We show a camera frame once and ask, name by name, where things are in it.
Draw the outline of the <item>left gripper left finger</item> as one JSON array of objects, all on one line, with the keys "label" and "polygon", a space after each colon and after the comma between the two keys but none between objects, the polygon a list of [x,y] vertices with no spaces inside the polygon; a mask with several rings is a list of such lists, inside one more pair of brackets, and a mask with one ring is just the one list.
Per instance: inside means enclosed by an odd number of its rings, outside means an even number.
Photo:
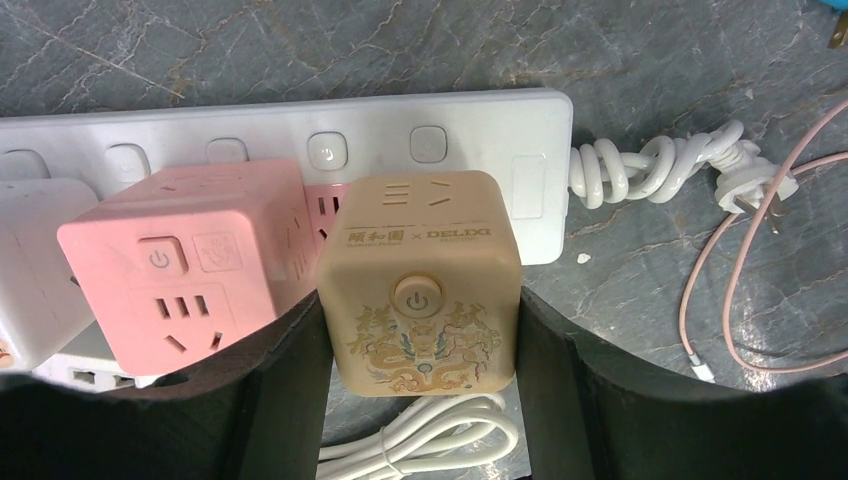
[{"label": "left gripper left finger", "polygon": [[332,365],[319,298],[145,388],[1,378],[5,479],[312,479]]}]

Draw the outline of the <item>long white colourful power strip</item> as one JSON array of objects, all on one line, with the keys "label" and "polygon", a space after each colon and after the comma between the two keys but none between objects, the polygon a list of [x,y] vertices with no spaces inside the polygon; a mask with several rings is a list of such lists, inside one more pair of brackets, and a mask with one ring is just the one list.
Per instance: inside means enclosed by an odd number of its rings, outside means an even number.
[{"label": "long white colourful power strip", "polygon": [[[319,256],[349,186],[373,176],[485,172],[501,190],[521,265],[556,260],[572,122],[570,99],[551,89],[8,118],[1,123],[1,183],[74,179],[100,203],[166,168],[294,160],[317,251],[314,292]],[[32,371],[89,391],[143,387],[167,375],[124,371],[95,316],[38,367],[6,373]]]}]

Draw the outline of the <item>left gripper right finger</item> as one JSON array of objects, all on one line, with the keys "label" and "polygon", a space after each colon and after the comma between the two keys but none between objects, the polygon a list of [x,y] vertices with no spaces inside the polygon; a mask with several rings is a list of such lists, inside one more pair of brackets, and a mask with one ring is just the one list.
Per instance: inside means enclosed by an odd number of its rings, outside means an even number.
[{"label": "left gripper right finger", "polygon": [[524,289],[517,385],[535,479],[843,479],[847,378],[762,393],[647,362]]}]

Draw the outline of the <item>white tiger cube adapter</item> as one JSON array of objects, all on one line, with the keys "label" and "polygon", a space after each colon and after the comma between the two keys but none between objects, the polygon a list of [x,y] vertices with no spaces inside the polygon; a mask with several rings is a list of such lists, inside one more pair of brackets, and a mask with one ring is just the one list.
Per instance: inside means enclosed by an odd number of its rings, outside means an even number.
[{"label": "white tiger cube adapter", "polygon": [[1,183],[1,371],[28,372],[93,321],[57,231],[98,203],[74,179]]}]

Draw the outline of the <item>tan cube socket adapter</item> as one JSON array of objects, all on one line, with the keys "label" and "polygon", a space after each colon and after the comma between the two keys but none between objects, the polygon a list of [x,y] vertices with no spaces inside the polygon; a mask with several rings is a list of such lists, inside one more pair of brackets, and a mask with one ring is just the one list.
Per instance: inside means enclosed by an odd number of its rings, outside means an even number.
[{"label": "tan cube socket adapter", "polygon": [[316,267],[343,385],[363,397],[503,390],[515,373],[522,273],[489,174],[353,182]]}]

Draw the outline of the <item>pink cube socket adapter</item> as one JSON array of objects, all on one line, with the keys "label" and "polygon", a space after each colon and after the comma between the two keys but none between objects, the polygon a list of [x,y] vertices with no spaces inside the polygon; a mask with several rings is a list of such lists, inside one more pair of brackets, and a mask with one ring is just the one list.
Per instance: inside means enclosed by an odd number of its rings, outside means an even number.
[{"label": "pink cube socket adapter", "polygon": [[294,160],[172,167],[57,232],[119,366],[164,375],[270,325],[315,287]]}]

